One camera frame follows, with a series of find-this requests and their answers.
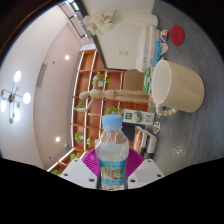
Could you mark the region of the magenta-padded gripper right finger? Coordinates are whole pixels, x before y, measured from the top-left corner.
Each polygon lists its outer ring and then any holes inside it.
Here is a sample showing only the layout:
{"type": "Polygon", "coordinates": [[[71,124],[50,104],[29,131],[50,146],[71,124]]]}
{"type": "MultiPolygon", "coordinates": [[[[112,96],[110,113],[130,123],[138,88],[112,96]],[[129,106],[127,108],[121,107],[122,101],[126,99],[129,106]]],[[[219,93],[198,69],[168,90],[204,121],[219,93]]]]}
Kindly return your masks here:
{"type": "Polygon", "coordinates": [[[152,159],[144,159],[134,149],[129,149],[126,160],[127,188],[135,189],[164,177],[152,159]]]}

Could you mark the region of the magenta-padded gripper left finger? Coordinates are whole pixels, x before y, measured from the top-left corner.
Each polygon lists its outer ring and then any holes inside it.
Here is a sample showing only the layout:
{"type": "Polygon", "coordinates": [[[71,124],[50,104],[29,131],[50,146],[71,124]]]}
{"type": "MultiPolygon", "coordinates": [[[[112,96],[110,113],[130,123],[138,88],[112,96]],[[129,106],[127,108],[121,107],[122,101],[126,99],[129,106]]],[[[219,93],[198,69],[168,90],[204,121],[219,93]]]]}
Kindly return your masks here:
{"type": "Polygon", "coordinates": [[[99,187],[100,164],[95,150],[73,159],[60,175],[61,178],[78,186],[97,189],[99,187]]]}

